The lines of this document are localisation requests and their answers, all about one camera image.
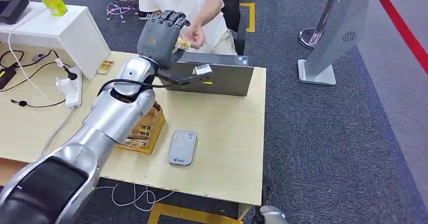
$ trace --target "human arm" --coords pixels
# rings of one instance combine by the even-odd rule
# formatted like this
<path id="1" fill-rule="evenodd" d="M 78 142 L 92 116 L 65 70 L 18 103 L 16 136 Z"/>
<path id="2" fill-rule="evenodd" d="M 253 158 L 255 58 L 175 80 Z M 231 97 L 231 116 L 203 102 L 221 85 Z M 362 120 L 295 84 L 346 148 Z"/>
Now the human arm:
<path id="1" fill-rule="evenodd" d="M 199 49 L 205 42 L 202 26 L 212 21 L 221 11 L 223 0 L 205 0 L 202 9 L 192 18 L 190 27 L 184 32 L 183 37 L 192 41 L 191 47 Z"/>

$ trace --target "light wood tabletop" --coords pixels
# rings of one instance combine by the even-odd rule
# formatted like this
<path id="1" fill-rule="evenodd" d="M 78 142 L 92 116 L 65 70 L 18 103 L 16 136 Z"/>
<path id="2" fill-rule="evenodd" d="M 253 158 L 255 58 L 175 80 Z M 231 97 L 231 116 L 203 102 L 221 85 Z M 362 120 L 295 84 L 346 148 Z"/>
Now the light wood tabletop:
<path id="1" fill-rule="evenodd" d="M 59 133 L 50 151 L 61 146 L 80 128 L 101 85 L 117 75 L 126 59 L 135 56 L 132 53 L 111 53 L 109 60 L 115 62 L 112 69 L 90 82 L 84 90 L 82 106 Z M 246 97 L 154 89 L 166 121 L 152 155 L 116 148 L 101 175 L 192 195 L 260 205 L 265 79 L 266 70 L 255 68 Z M 160 84 L 160 81 L 156 79 L 154 84 Z M 57 92 L 54 89 L 50 91 L 50 94 Z M 48 137 L 66 117 L 68 109 L 61 105 L 34 110 L 7 102 L 10 97 L 19 98 L 24 94 L 22 89 L 11 94 L 0 93 L 0 107 L 2 112 L 6 112 L 0 120 L 0 134 L 3 136 L 0 157 L 31 162 L 37 159 Z M 10 121 L 16 125 L 9 126 Z M 168 163 L 171 137 L 177 129 L 197 134 L 190 166 Z"/>

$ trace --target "gray device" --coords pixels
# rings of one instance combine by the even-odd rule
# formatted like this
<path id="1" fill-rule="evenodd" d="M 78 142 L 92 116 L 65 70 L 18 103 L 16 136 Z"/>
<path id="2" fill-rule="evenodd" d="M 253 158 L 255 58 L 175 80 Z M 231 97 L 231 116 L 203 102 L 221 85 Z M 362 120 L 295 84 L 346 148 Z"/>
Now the gray device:
<path id="1" fill-rule="evenodd" d="M 196 146 L 196 133 L 175 130 L 171 140 L 168 162 L 178 165 L 190 165 Z"/>
<path id="2" fill-rule="evenodd" d="M 210 79 L 202 84 L 171 86 L 167 90 L 246 96 L 254 68 L 247 56 L 186 52 L 168 71 L 170 77 L 180 80 L 191 77 L 198 65 L 209 64 Z"/>

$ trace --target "wooden box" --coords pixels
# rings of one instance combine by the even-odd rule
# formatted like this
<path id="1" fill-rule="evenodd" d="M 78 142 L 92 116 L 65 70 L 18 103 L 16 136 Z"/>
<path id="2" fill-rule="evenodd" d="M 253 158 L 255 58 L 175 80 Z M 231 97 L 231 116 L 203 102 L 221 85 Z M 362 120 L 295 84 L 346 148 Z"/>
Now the wooden box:
<path id="1" fill-rule="evenodd" d="M 164 125 L 165 115 L 156 102 L 132 129 L 128 139 L 119 148 L 151 154 Z"/>

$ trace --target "red line on floor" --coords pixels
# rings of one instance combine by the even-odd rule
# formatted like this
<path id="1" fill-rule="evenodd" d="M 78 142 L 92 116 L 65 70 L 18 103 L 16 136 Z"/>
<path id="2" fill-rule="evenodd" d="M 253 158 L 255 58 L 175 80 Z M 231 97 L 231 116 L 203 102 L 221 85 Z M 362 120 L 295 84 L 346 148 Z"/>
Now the red line on floor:
<path id="1" fill-rule="evenodd" d="M 412 51 L 413 55 L 419 61 L 422 68 L 428 74 L 428 54 L 426 54 L 425 49 L 420 45 L 419 41 L 410 31 L 409 27 L 404 22 L 403 18 L 400 16 L 398 11 L 392 5 L 390 0 L 379 0 L 387 12 L 388 16 L 391 18 L 392 23 L 394 23 L 395 28 L 397 28 L 401 37 L 406 42 L 409 49 Z"/>

